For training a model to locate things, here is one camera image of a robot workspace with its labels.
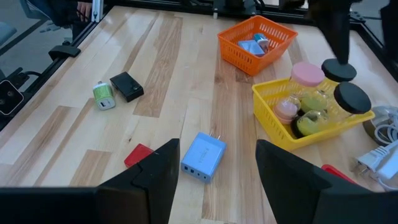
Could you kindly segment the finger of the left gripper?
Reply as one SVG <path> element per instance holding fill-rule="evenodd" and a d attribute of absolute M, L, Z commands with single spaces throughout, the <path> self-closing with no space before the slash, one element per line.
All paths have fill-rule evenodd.
<path fill-rule="evenodd" d="M 308 17 L 324 35 L 337 61 L 349 58 L 349 10 L 351 0 L 308 0 Z"/>
<path fill-rule="evenodd" d="M 398 1 L 390 1 L 382 7 L 380 15 L 386 53 L 398 61 Z"/>

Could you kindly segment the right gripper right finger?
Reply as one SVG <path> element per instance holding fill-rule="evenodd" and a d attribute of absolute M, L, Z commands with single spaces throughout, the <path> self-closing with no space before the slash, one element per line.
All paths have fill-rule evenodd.
<path fill-rule="evenodd" d="M 331 186 L 317 168 L 263 139 L 256 142 L 256 162 L 277 224 L 312 224 L 320 192 Z"/>

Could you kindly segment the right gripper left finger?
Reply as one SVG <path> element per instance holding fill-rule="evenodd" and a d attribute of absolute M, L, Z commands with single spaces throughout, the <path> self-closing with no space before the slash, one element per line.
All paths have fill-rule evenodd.
<path fill-rule="evenodd" d="M 173 138 L 98 186 L 101 224 L 168 224 L 178 182 L 180 140 Z"/>

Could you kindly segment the red box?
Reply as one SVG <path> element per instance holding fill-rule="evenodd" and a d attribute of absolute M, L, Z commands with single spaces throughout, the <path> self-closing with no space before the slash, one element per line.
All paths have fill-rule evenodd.
<path fill-rule="evenodd" d="M 132 152 L 125 158 L 124 165 L 127 168 L 130 168 L 152 153 L 153 153 L 153 150 L 150 149 L 149 147 L 147 147 L 143 144 L 138 144 L 132 150 Z"/>

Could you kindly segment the pink capped hourglass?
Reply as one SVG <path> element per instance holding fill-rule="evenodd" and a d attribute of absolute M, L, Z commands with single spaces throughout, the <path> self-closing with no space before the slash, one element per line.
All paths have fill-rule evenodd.
<path fill-rule="evenodd" d="M 282 124 L 290 124 L 302 107 L 301 100 L 309 95 L 323 82 L 323 71 L 308 62 L 299 62 L 293 65 L 287 83 L 287 96 L 281 98 L 274 106 L 273 112 Z"/>

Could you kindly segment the light blue wall charger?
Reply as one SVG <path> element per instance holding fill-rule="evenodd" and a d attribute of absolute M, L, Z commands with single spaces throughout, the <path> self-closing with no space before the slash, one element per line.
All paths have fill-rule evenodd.
<path fill-rule="evenodd" d="M 263 57 L 265 55 L 264 50 L 255 40 L 242 40 L 238 42 L 238 45 L 242 49 L 250 52 L 257 57 Z"/>
<path fill-rule="evenodd" d="M 210 183 L 226 147 L 220 138 L 199 132 L 180 162 L 181 170 L 206 184 Z"/>

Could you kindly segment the teal small charger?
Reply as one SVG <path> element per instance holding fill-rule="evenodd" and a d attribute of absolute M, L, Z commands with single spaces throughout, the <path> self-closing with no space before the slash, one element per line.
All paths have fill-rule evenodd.
<path fill-rule="evenodd" d="M 265 53 L 268 53 L 270 40 L 264 34 L 256 33 L 253 35 L 253 39 L 257 42 L 257 44 L 262 48 Z"/>

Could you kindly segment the black rectangular box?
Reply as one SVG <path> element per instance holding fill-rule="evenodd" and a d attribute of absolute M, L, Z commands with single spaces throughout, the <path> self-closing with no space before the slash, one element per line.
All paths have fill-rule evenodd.
<path fill-rule="evenodd" d="M 122 72 L 110 78 L 110 81 L 126 102 L 133 101 L 144 94 L 143 87 L 128 72 Z"/>

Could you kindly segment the green white small charger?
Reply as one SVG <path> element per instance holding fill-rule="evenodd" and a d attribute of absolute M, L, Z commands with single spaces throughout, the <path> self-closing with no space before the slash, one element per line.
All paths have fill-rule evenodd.
<path fill-rule="evenodd" d="M 101 111 L 108 110 L 116 106 L 112 88 L 108 83 L 99 81 L 93 87 L 93 95 L 95 102 Z"/>

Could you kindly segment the yellow plastic basket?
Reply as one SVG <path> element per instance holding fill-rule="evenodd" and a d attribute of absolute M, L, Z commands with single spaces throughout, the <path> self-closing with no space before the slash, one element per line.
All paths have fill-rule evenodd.
<path fill-rule="evenodd" d="M 345 121 L 339 124 L 334 124 L 319 133 L 302 138 L 296 138 L 290 126 L 282 124 L 273 111 L 274 106 L 279 102 L 279 100 L 288 97 L 289 93 L 294 88 L 294 86 L 289 85 L 288 78 L 276 79 L 252 86 L 254 115 L 268 134 L 271 143 L 287 151 L 293 151 L 300 147 L 333 138 L 344 131 L 351 129 L 353 126 L 375 117 L 373 111 L 368 111 L 365 114 L 353 115 Z"/>

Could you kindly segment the orange plastic basket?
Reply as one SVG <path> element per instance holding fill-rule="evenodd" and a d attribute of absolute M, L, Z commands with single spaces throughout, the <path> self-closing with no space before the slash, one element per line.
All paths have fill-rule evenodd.
<path fill-rule="evenodd" d="M 263 57 L 255 56 L 238 45 L 262 33 L 269 40 L 269 51 Z M 248 75 L 255 76 L 275 62 L 287 50 L 298 33 L 262 16 L 254 16 L 218 34 L 221 58 Z"/>

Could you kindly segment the black table clamp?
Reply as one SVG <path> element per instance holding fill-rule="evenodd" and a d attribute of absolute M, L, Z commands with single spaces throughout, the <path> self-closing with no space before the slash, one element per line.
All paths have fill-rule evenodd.
<path fill-rule="evenodd" d="M 70 45 L 56 45 L 49 51 L 49 56 L 54 61 L 57 58 L 75 58 L 80 52 L 81 50 L 79 48 Z"/>

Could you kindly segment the person's hand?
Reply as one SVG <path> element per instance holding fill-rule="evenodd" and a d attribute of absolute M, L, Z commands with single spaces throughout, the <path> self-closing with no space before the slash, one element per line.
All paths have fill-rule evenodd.
<path fill-rule="evenodd" d="M 83 22 L 90 21 L 92 3 L 91 2 L 77 2 L 77 15 Z"/>

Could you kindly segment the person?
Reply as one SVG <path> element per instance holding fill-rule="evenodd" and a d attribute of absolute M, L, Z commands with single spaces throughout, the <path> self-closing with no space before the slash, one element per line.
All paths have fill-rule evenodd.
<path fill-rule="evenodd" d="M 83 22 L 77 15 L 77 2 L 75 0 L 48 0 L 55 13 L 55 18 L 65 25 L 71 25 L 74 29 L 83 30 L 89 23 Z"/>

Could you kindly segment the silver aluminium post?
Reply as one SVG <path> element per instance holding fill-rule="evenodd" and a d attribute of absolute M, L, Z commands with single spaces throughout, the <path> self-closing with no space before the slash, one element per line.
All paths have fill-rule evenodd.
<path fill-rule="evenodd" d="M 103 18 L 104 0 L 93 0 L 91 9 L 91 21 L 99 23 Z"/>

